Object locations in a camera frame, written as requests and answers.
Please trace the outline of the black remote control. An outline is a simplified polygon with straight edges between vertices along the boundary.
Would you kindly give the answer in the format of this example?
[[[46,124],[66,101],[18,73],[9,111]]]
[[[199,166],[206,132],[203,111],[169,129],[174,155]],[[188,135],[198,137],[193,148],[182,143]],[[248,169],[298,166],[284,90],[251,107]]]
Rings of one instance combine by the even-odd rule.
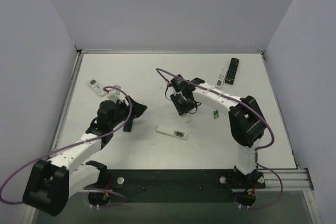
[[[133,118],[130,118],[125,122],[125,124],[123,126],[123,131],[124,132],[131,132],[132,125],[133,125]]]

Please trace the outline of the long white slim remote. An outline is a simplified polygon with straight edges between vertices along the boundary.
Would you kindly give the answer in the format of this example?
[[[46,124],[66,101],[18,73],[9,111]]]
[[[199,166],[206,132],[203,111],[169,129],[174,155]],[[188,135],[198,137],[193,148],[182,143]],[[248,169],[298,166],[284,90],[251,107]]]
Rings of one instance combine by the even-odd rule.
[[[155,128],[155,131],[159,134],[163,134],[169,137],[173,137],[180,140],[186,140],[187,134],[185,132],[174,130],[171,128],[163,127],[160,125],[157,125]]]

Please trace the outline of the white long battery cover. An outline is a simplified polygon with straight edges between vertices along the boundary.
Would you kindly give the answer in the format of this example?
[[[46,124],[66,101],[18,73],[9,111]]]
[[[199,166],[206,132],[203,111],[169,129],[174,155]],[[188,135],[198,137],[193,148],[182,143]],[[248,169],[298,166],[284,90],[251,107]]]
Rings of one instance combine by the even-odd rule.
[[[182,115],[181,119],[183,120],[184,123],[188,123],[191,120],[191,118],[188,114]]]

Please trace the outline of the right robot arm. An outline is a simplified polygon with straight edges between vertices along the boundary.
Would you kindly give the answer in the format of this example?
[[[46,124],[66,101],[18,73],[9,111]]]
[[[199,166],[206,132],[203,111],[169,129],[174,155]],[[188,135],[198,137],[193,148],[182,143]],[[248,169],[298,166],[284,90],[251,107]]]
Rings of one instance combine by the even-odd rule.
[[[235,168],[245,176],[256,171],[256,150],[266,126],[255,98],[250,95],[245,98],[230,95],[200,78],[185,81],[181,75],[171,79],[167,86],[174,90],[170,100],[180,116],[197,110],[203,104],[227,114],[231,135],[238,144]]]

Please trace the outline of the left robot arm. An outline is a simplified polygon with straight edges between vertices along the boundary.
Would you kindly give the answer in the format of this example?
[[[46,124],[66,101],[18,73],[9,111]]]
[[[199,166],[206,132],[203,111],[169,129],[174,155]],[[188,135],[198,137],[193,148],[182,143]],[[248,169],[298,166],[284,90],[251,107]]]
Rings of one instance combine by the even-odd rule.
[[[59,150],[55,157],[34,163],[23,194],[23,203],[51,216],[62,212],[68,199],[89,185],[106,185],[106,166],[89,161],[112,139],[118,125],[130,132],[133,120],[148,107],[135,102],[130,96],[100,103],[97,116],[82,137],[70,148]]]

